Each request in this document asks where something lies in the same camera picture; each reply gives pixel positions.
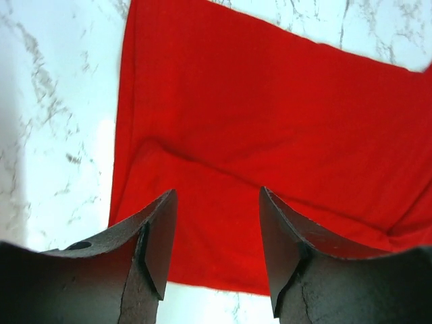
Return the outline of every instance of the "hole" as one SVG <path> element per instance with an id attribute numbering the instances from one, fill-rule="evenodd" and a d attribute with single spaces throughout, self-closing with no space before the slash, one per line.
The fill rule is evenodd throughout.
<path id="1" fill-rule="evenodd" d="M 68 247 L 66 250 L 82 250 L 83 248 L 90 248 L 92 244 L 87 241 L 81 241 L 73 243 L 70 247 Z"/>

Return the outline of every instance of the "red fabric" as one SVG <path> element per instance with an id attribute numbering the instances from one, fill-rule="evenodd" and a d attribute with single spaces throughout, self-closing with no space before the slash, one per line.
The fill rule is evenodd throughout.
<path id="1" fill-rule="evenodd" d="M 259 187 L 386 250 L 432 244 L 432 71 L 203 0 L 132 0 L 110 225 L 179 195 L 169 279 L 268 293 Z"/>

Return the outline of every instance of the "white marble surface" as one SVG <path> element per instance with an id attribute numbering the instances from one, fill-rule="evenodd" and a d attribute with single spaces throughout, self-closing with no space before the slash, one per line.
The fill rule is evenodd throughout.
<path id="1" fill-rule="evenodd" d="M 106 228 L 128 2 L 0 0 L 0 239 L 46 250 Z M 432 58 L 430 0 L 216 2 L 413 71 Z M 171 283 L 157 322 L 277 321 L 268 297 Z"/>

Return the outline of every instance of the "red dress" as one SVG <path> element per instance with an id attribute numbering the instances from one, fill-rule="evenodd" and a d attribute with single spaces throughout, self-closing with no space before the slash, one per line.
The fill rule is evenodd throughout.
<path id="1" fill-rule="evenodd" d="M 268 293 L 260 186 L 357 242 L 432 244 L 432 69 L 205 0 L 132 0 L 110 225 L 179 196 L 169 279 Z"/>

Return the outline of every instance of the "red cloth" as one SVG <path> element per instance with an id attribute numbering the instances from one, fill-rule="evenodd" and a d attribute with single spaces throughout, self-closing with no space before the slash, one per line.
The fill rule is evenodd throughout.
<path id="1" fill-rule="evenodd" d="M 132 0 L 110 225 L 176 188 L 169 279 L 260 294 L 262 185 L 357 242 L 432 244 L 431 85 L 204 0 Z"/>

